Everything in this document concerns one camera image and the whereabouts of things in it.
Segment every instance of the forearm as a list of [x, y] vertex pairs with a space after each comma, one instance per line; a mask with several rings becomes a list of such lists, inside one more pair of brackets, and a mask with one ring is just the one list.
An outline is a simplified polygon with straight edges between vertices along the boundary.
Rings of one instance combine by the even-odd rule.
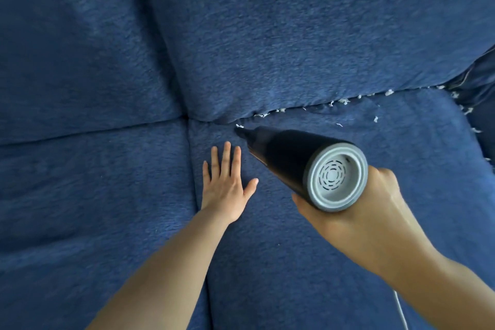
[[492, 329], [495, 324], [495, 292], [439, 253], [412, 262], [389, 284], [438, 329]]
[[185, 329], [227, 225], [213, 211], [198, 212], [139, 268], [88, 329]]

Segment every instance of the person's left hand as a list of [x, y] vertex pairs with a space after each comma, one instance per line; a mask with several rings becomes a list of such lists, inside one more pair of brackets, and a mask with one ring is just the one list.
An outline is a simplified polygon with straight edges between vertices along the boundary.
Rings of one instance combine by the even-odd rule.
[[252, 179], [243, 189], [241, 182], [241, 148], [235, 147], [230, 167], [230, 142], [223, 147], [222, 166], [218, 163], [218, 149], [211, 148], [211, 178], [207, 161], [203, 162], [203, 201], [201, 210], [211, 209], [225, 216], [230, 224], [237, 221], [246, 203], [256, 191], [258, 179]]

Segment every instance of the person's left arm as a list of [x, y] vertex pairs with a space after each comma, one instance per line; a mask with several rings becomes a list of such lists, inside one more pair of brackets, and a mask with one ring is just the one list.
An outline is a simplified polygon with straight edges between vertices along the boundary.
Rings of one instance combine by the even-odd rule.
[[211, 177], [203, 163], [201, 210], [129, 278], [87, 330], [187, 328], [215, 249], [258, 183], [253, 179], [243, 189], [241, 149], [235, 149], [232, 169], [230, 149], [226, 142], [220, 168], [212, 148]]

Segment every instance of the black vacuum cleaner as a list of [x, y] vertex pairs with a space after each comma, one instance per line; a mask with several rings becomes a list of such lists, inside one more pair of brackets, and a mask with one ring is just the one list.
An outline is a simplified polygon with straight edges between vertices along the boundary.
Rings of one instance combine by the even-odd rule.
[[283, 183], [325, 212], [350, 207], [366, 186], [366, 157], [348, 141], [271, 127], [236, 127], [235, 132]]

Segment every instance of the hand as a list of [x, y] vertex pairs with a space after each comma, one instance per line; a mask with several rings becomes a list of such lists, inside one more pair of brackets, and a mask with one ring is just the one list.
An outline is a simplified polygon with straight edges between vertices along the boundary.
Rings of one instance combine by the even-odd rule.
[[435, 255], [390, 170], [369, 166], [362, 195], [339, 213], [322, 212], [296, 194], [292, 198], [328, 242], [385, 280], [393, 279], [411, 259]]
[[218, 149], [211, 148], [211, 178], [208, 163], [203, 162], [203, 201], [201, 210], [211, 209], [225, 216], [228, 224], [237, 221], [246, 203], [256, 191], [258, 179], [252, 179], [243, 190], [241, 182], [241, 148], [235, 147], [230, 167], [230, 142], [223, 147], [222, 167], [218, 164]]

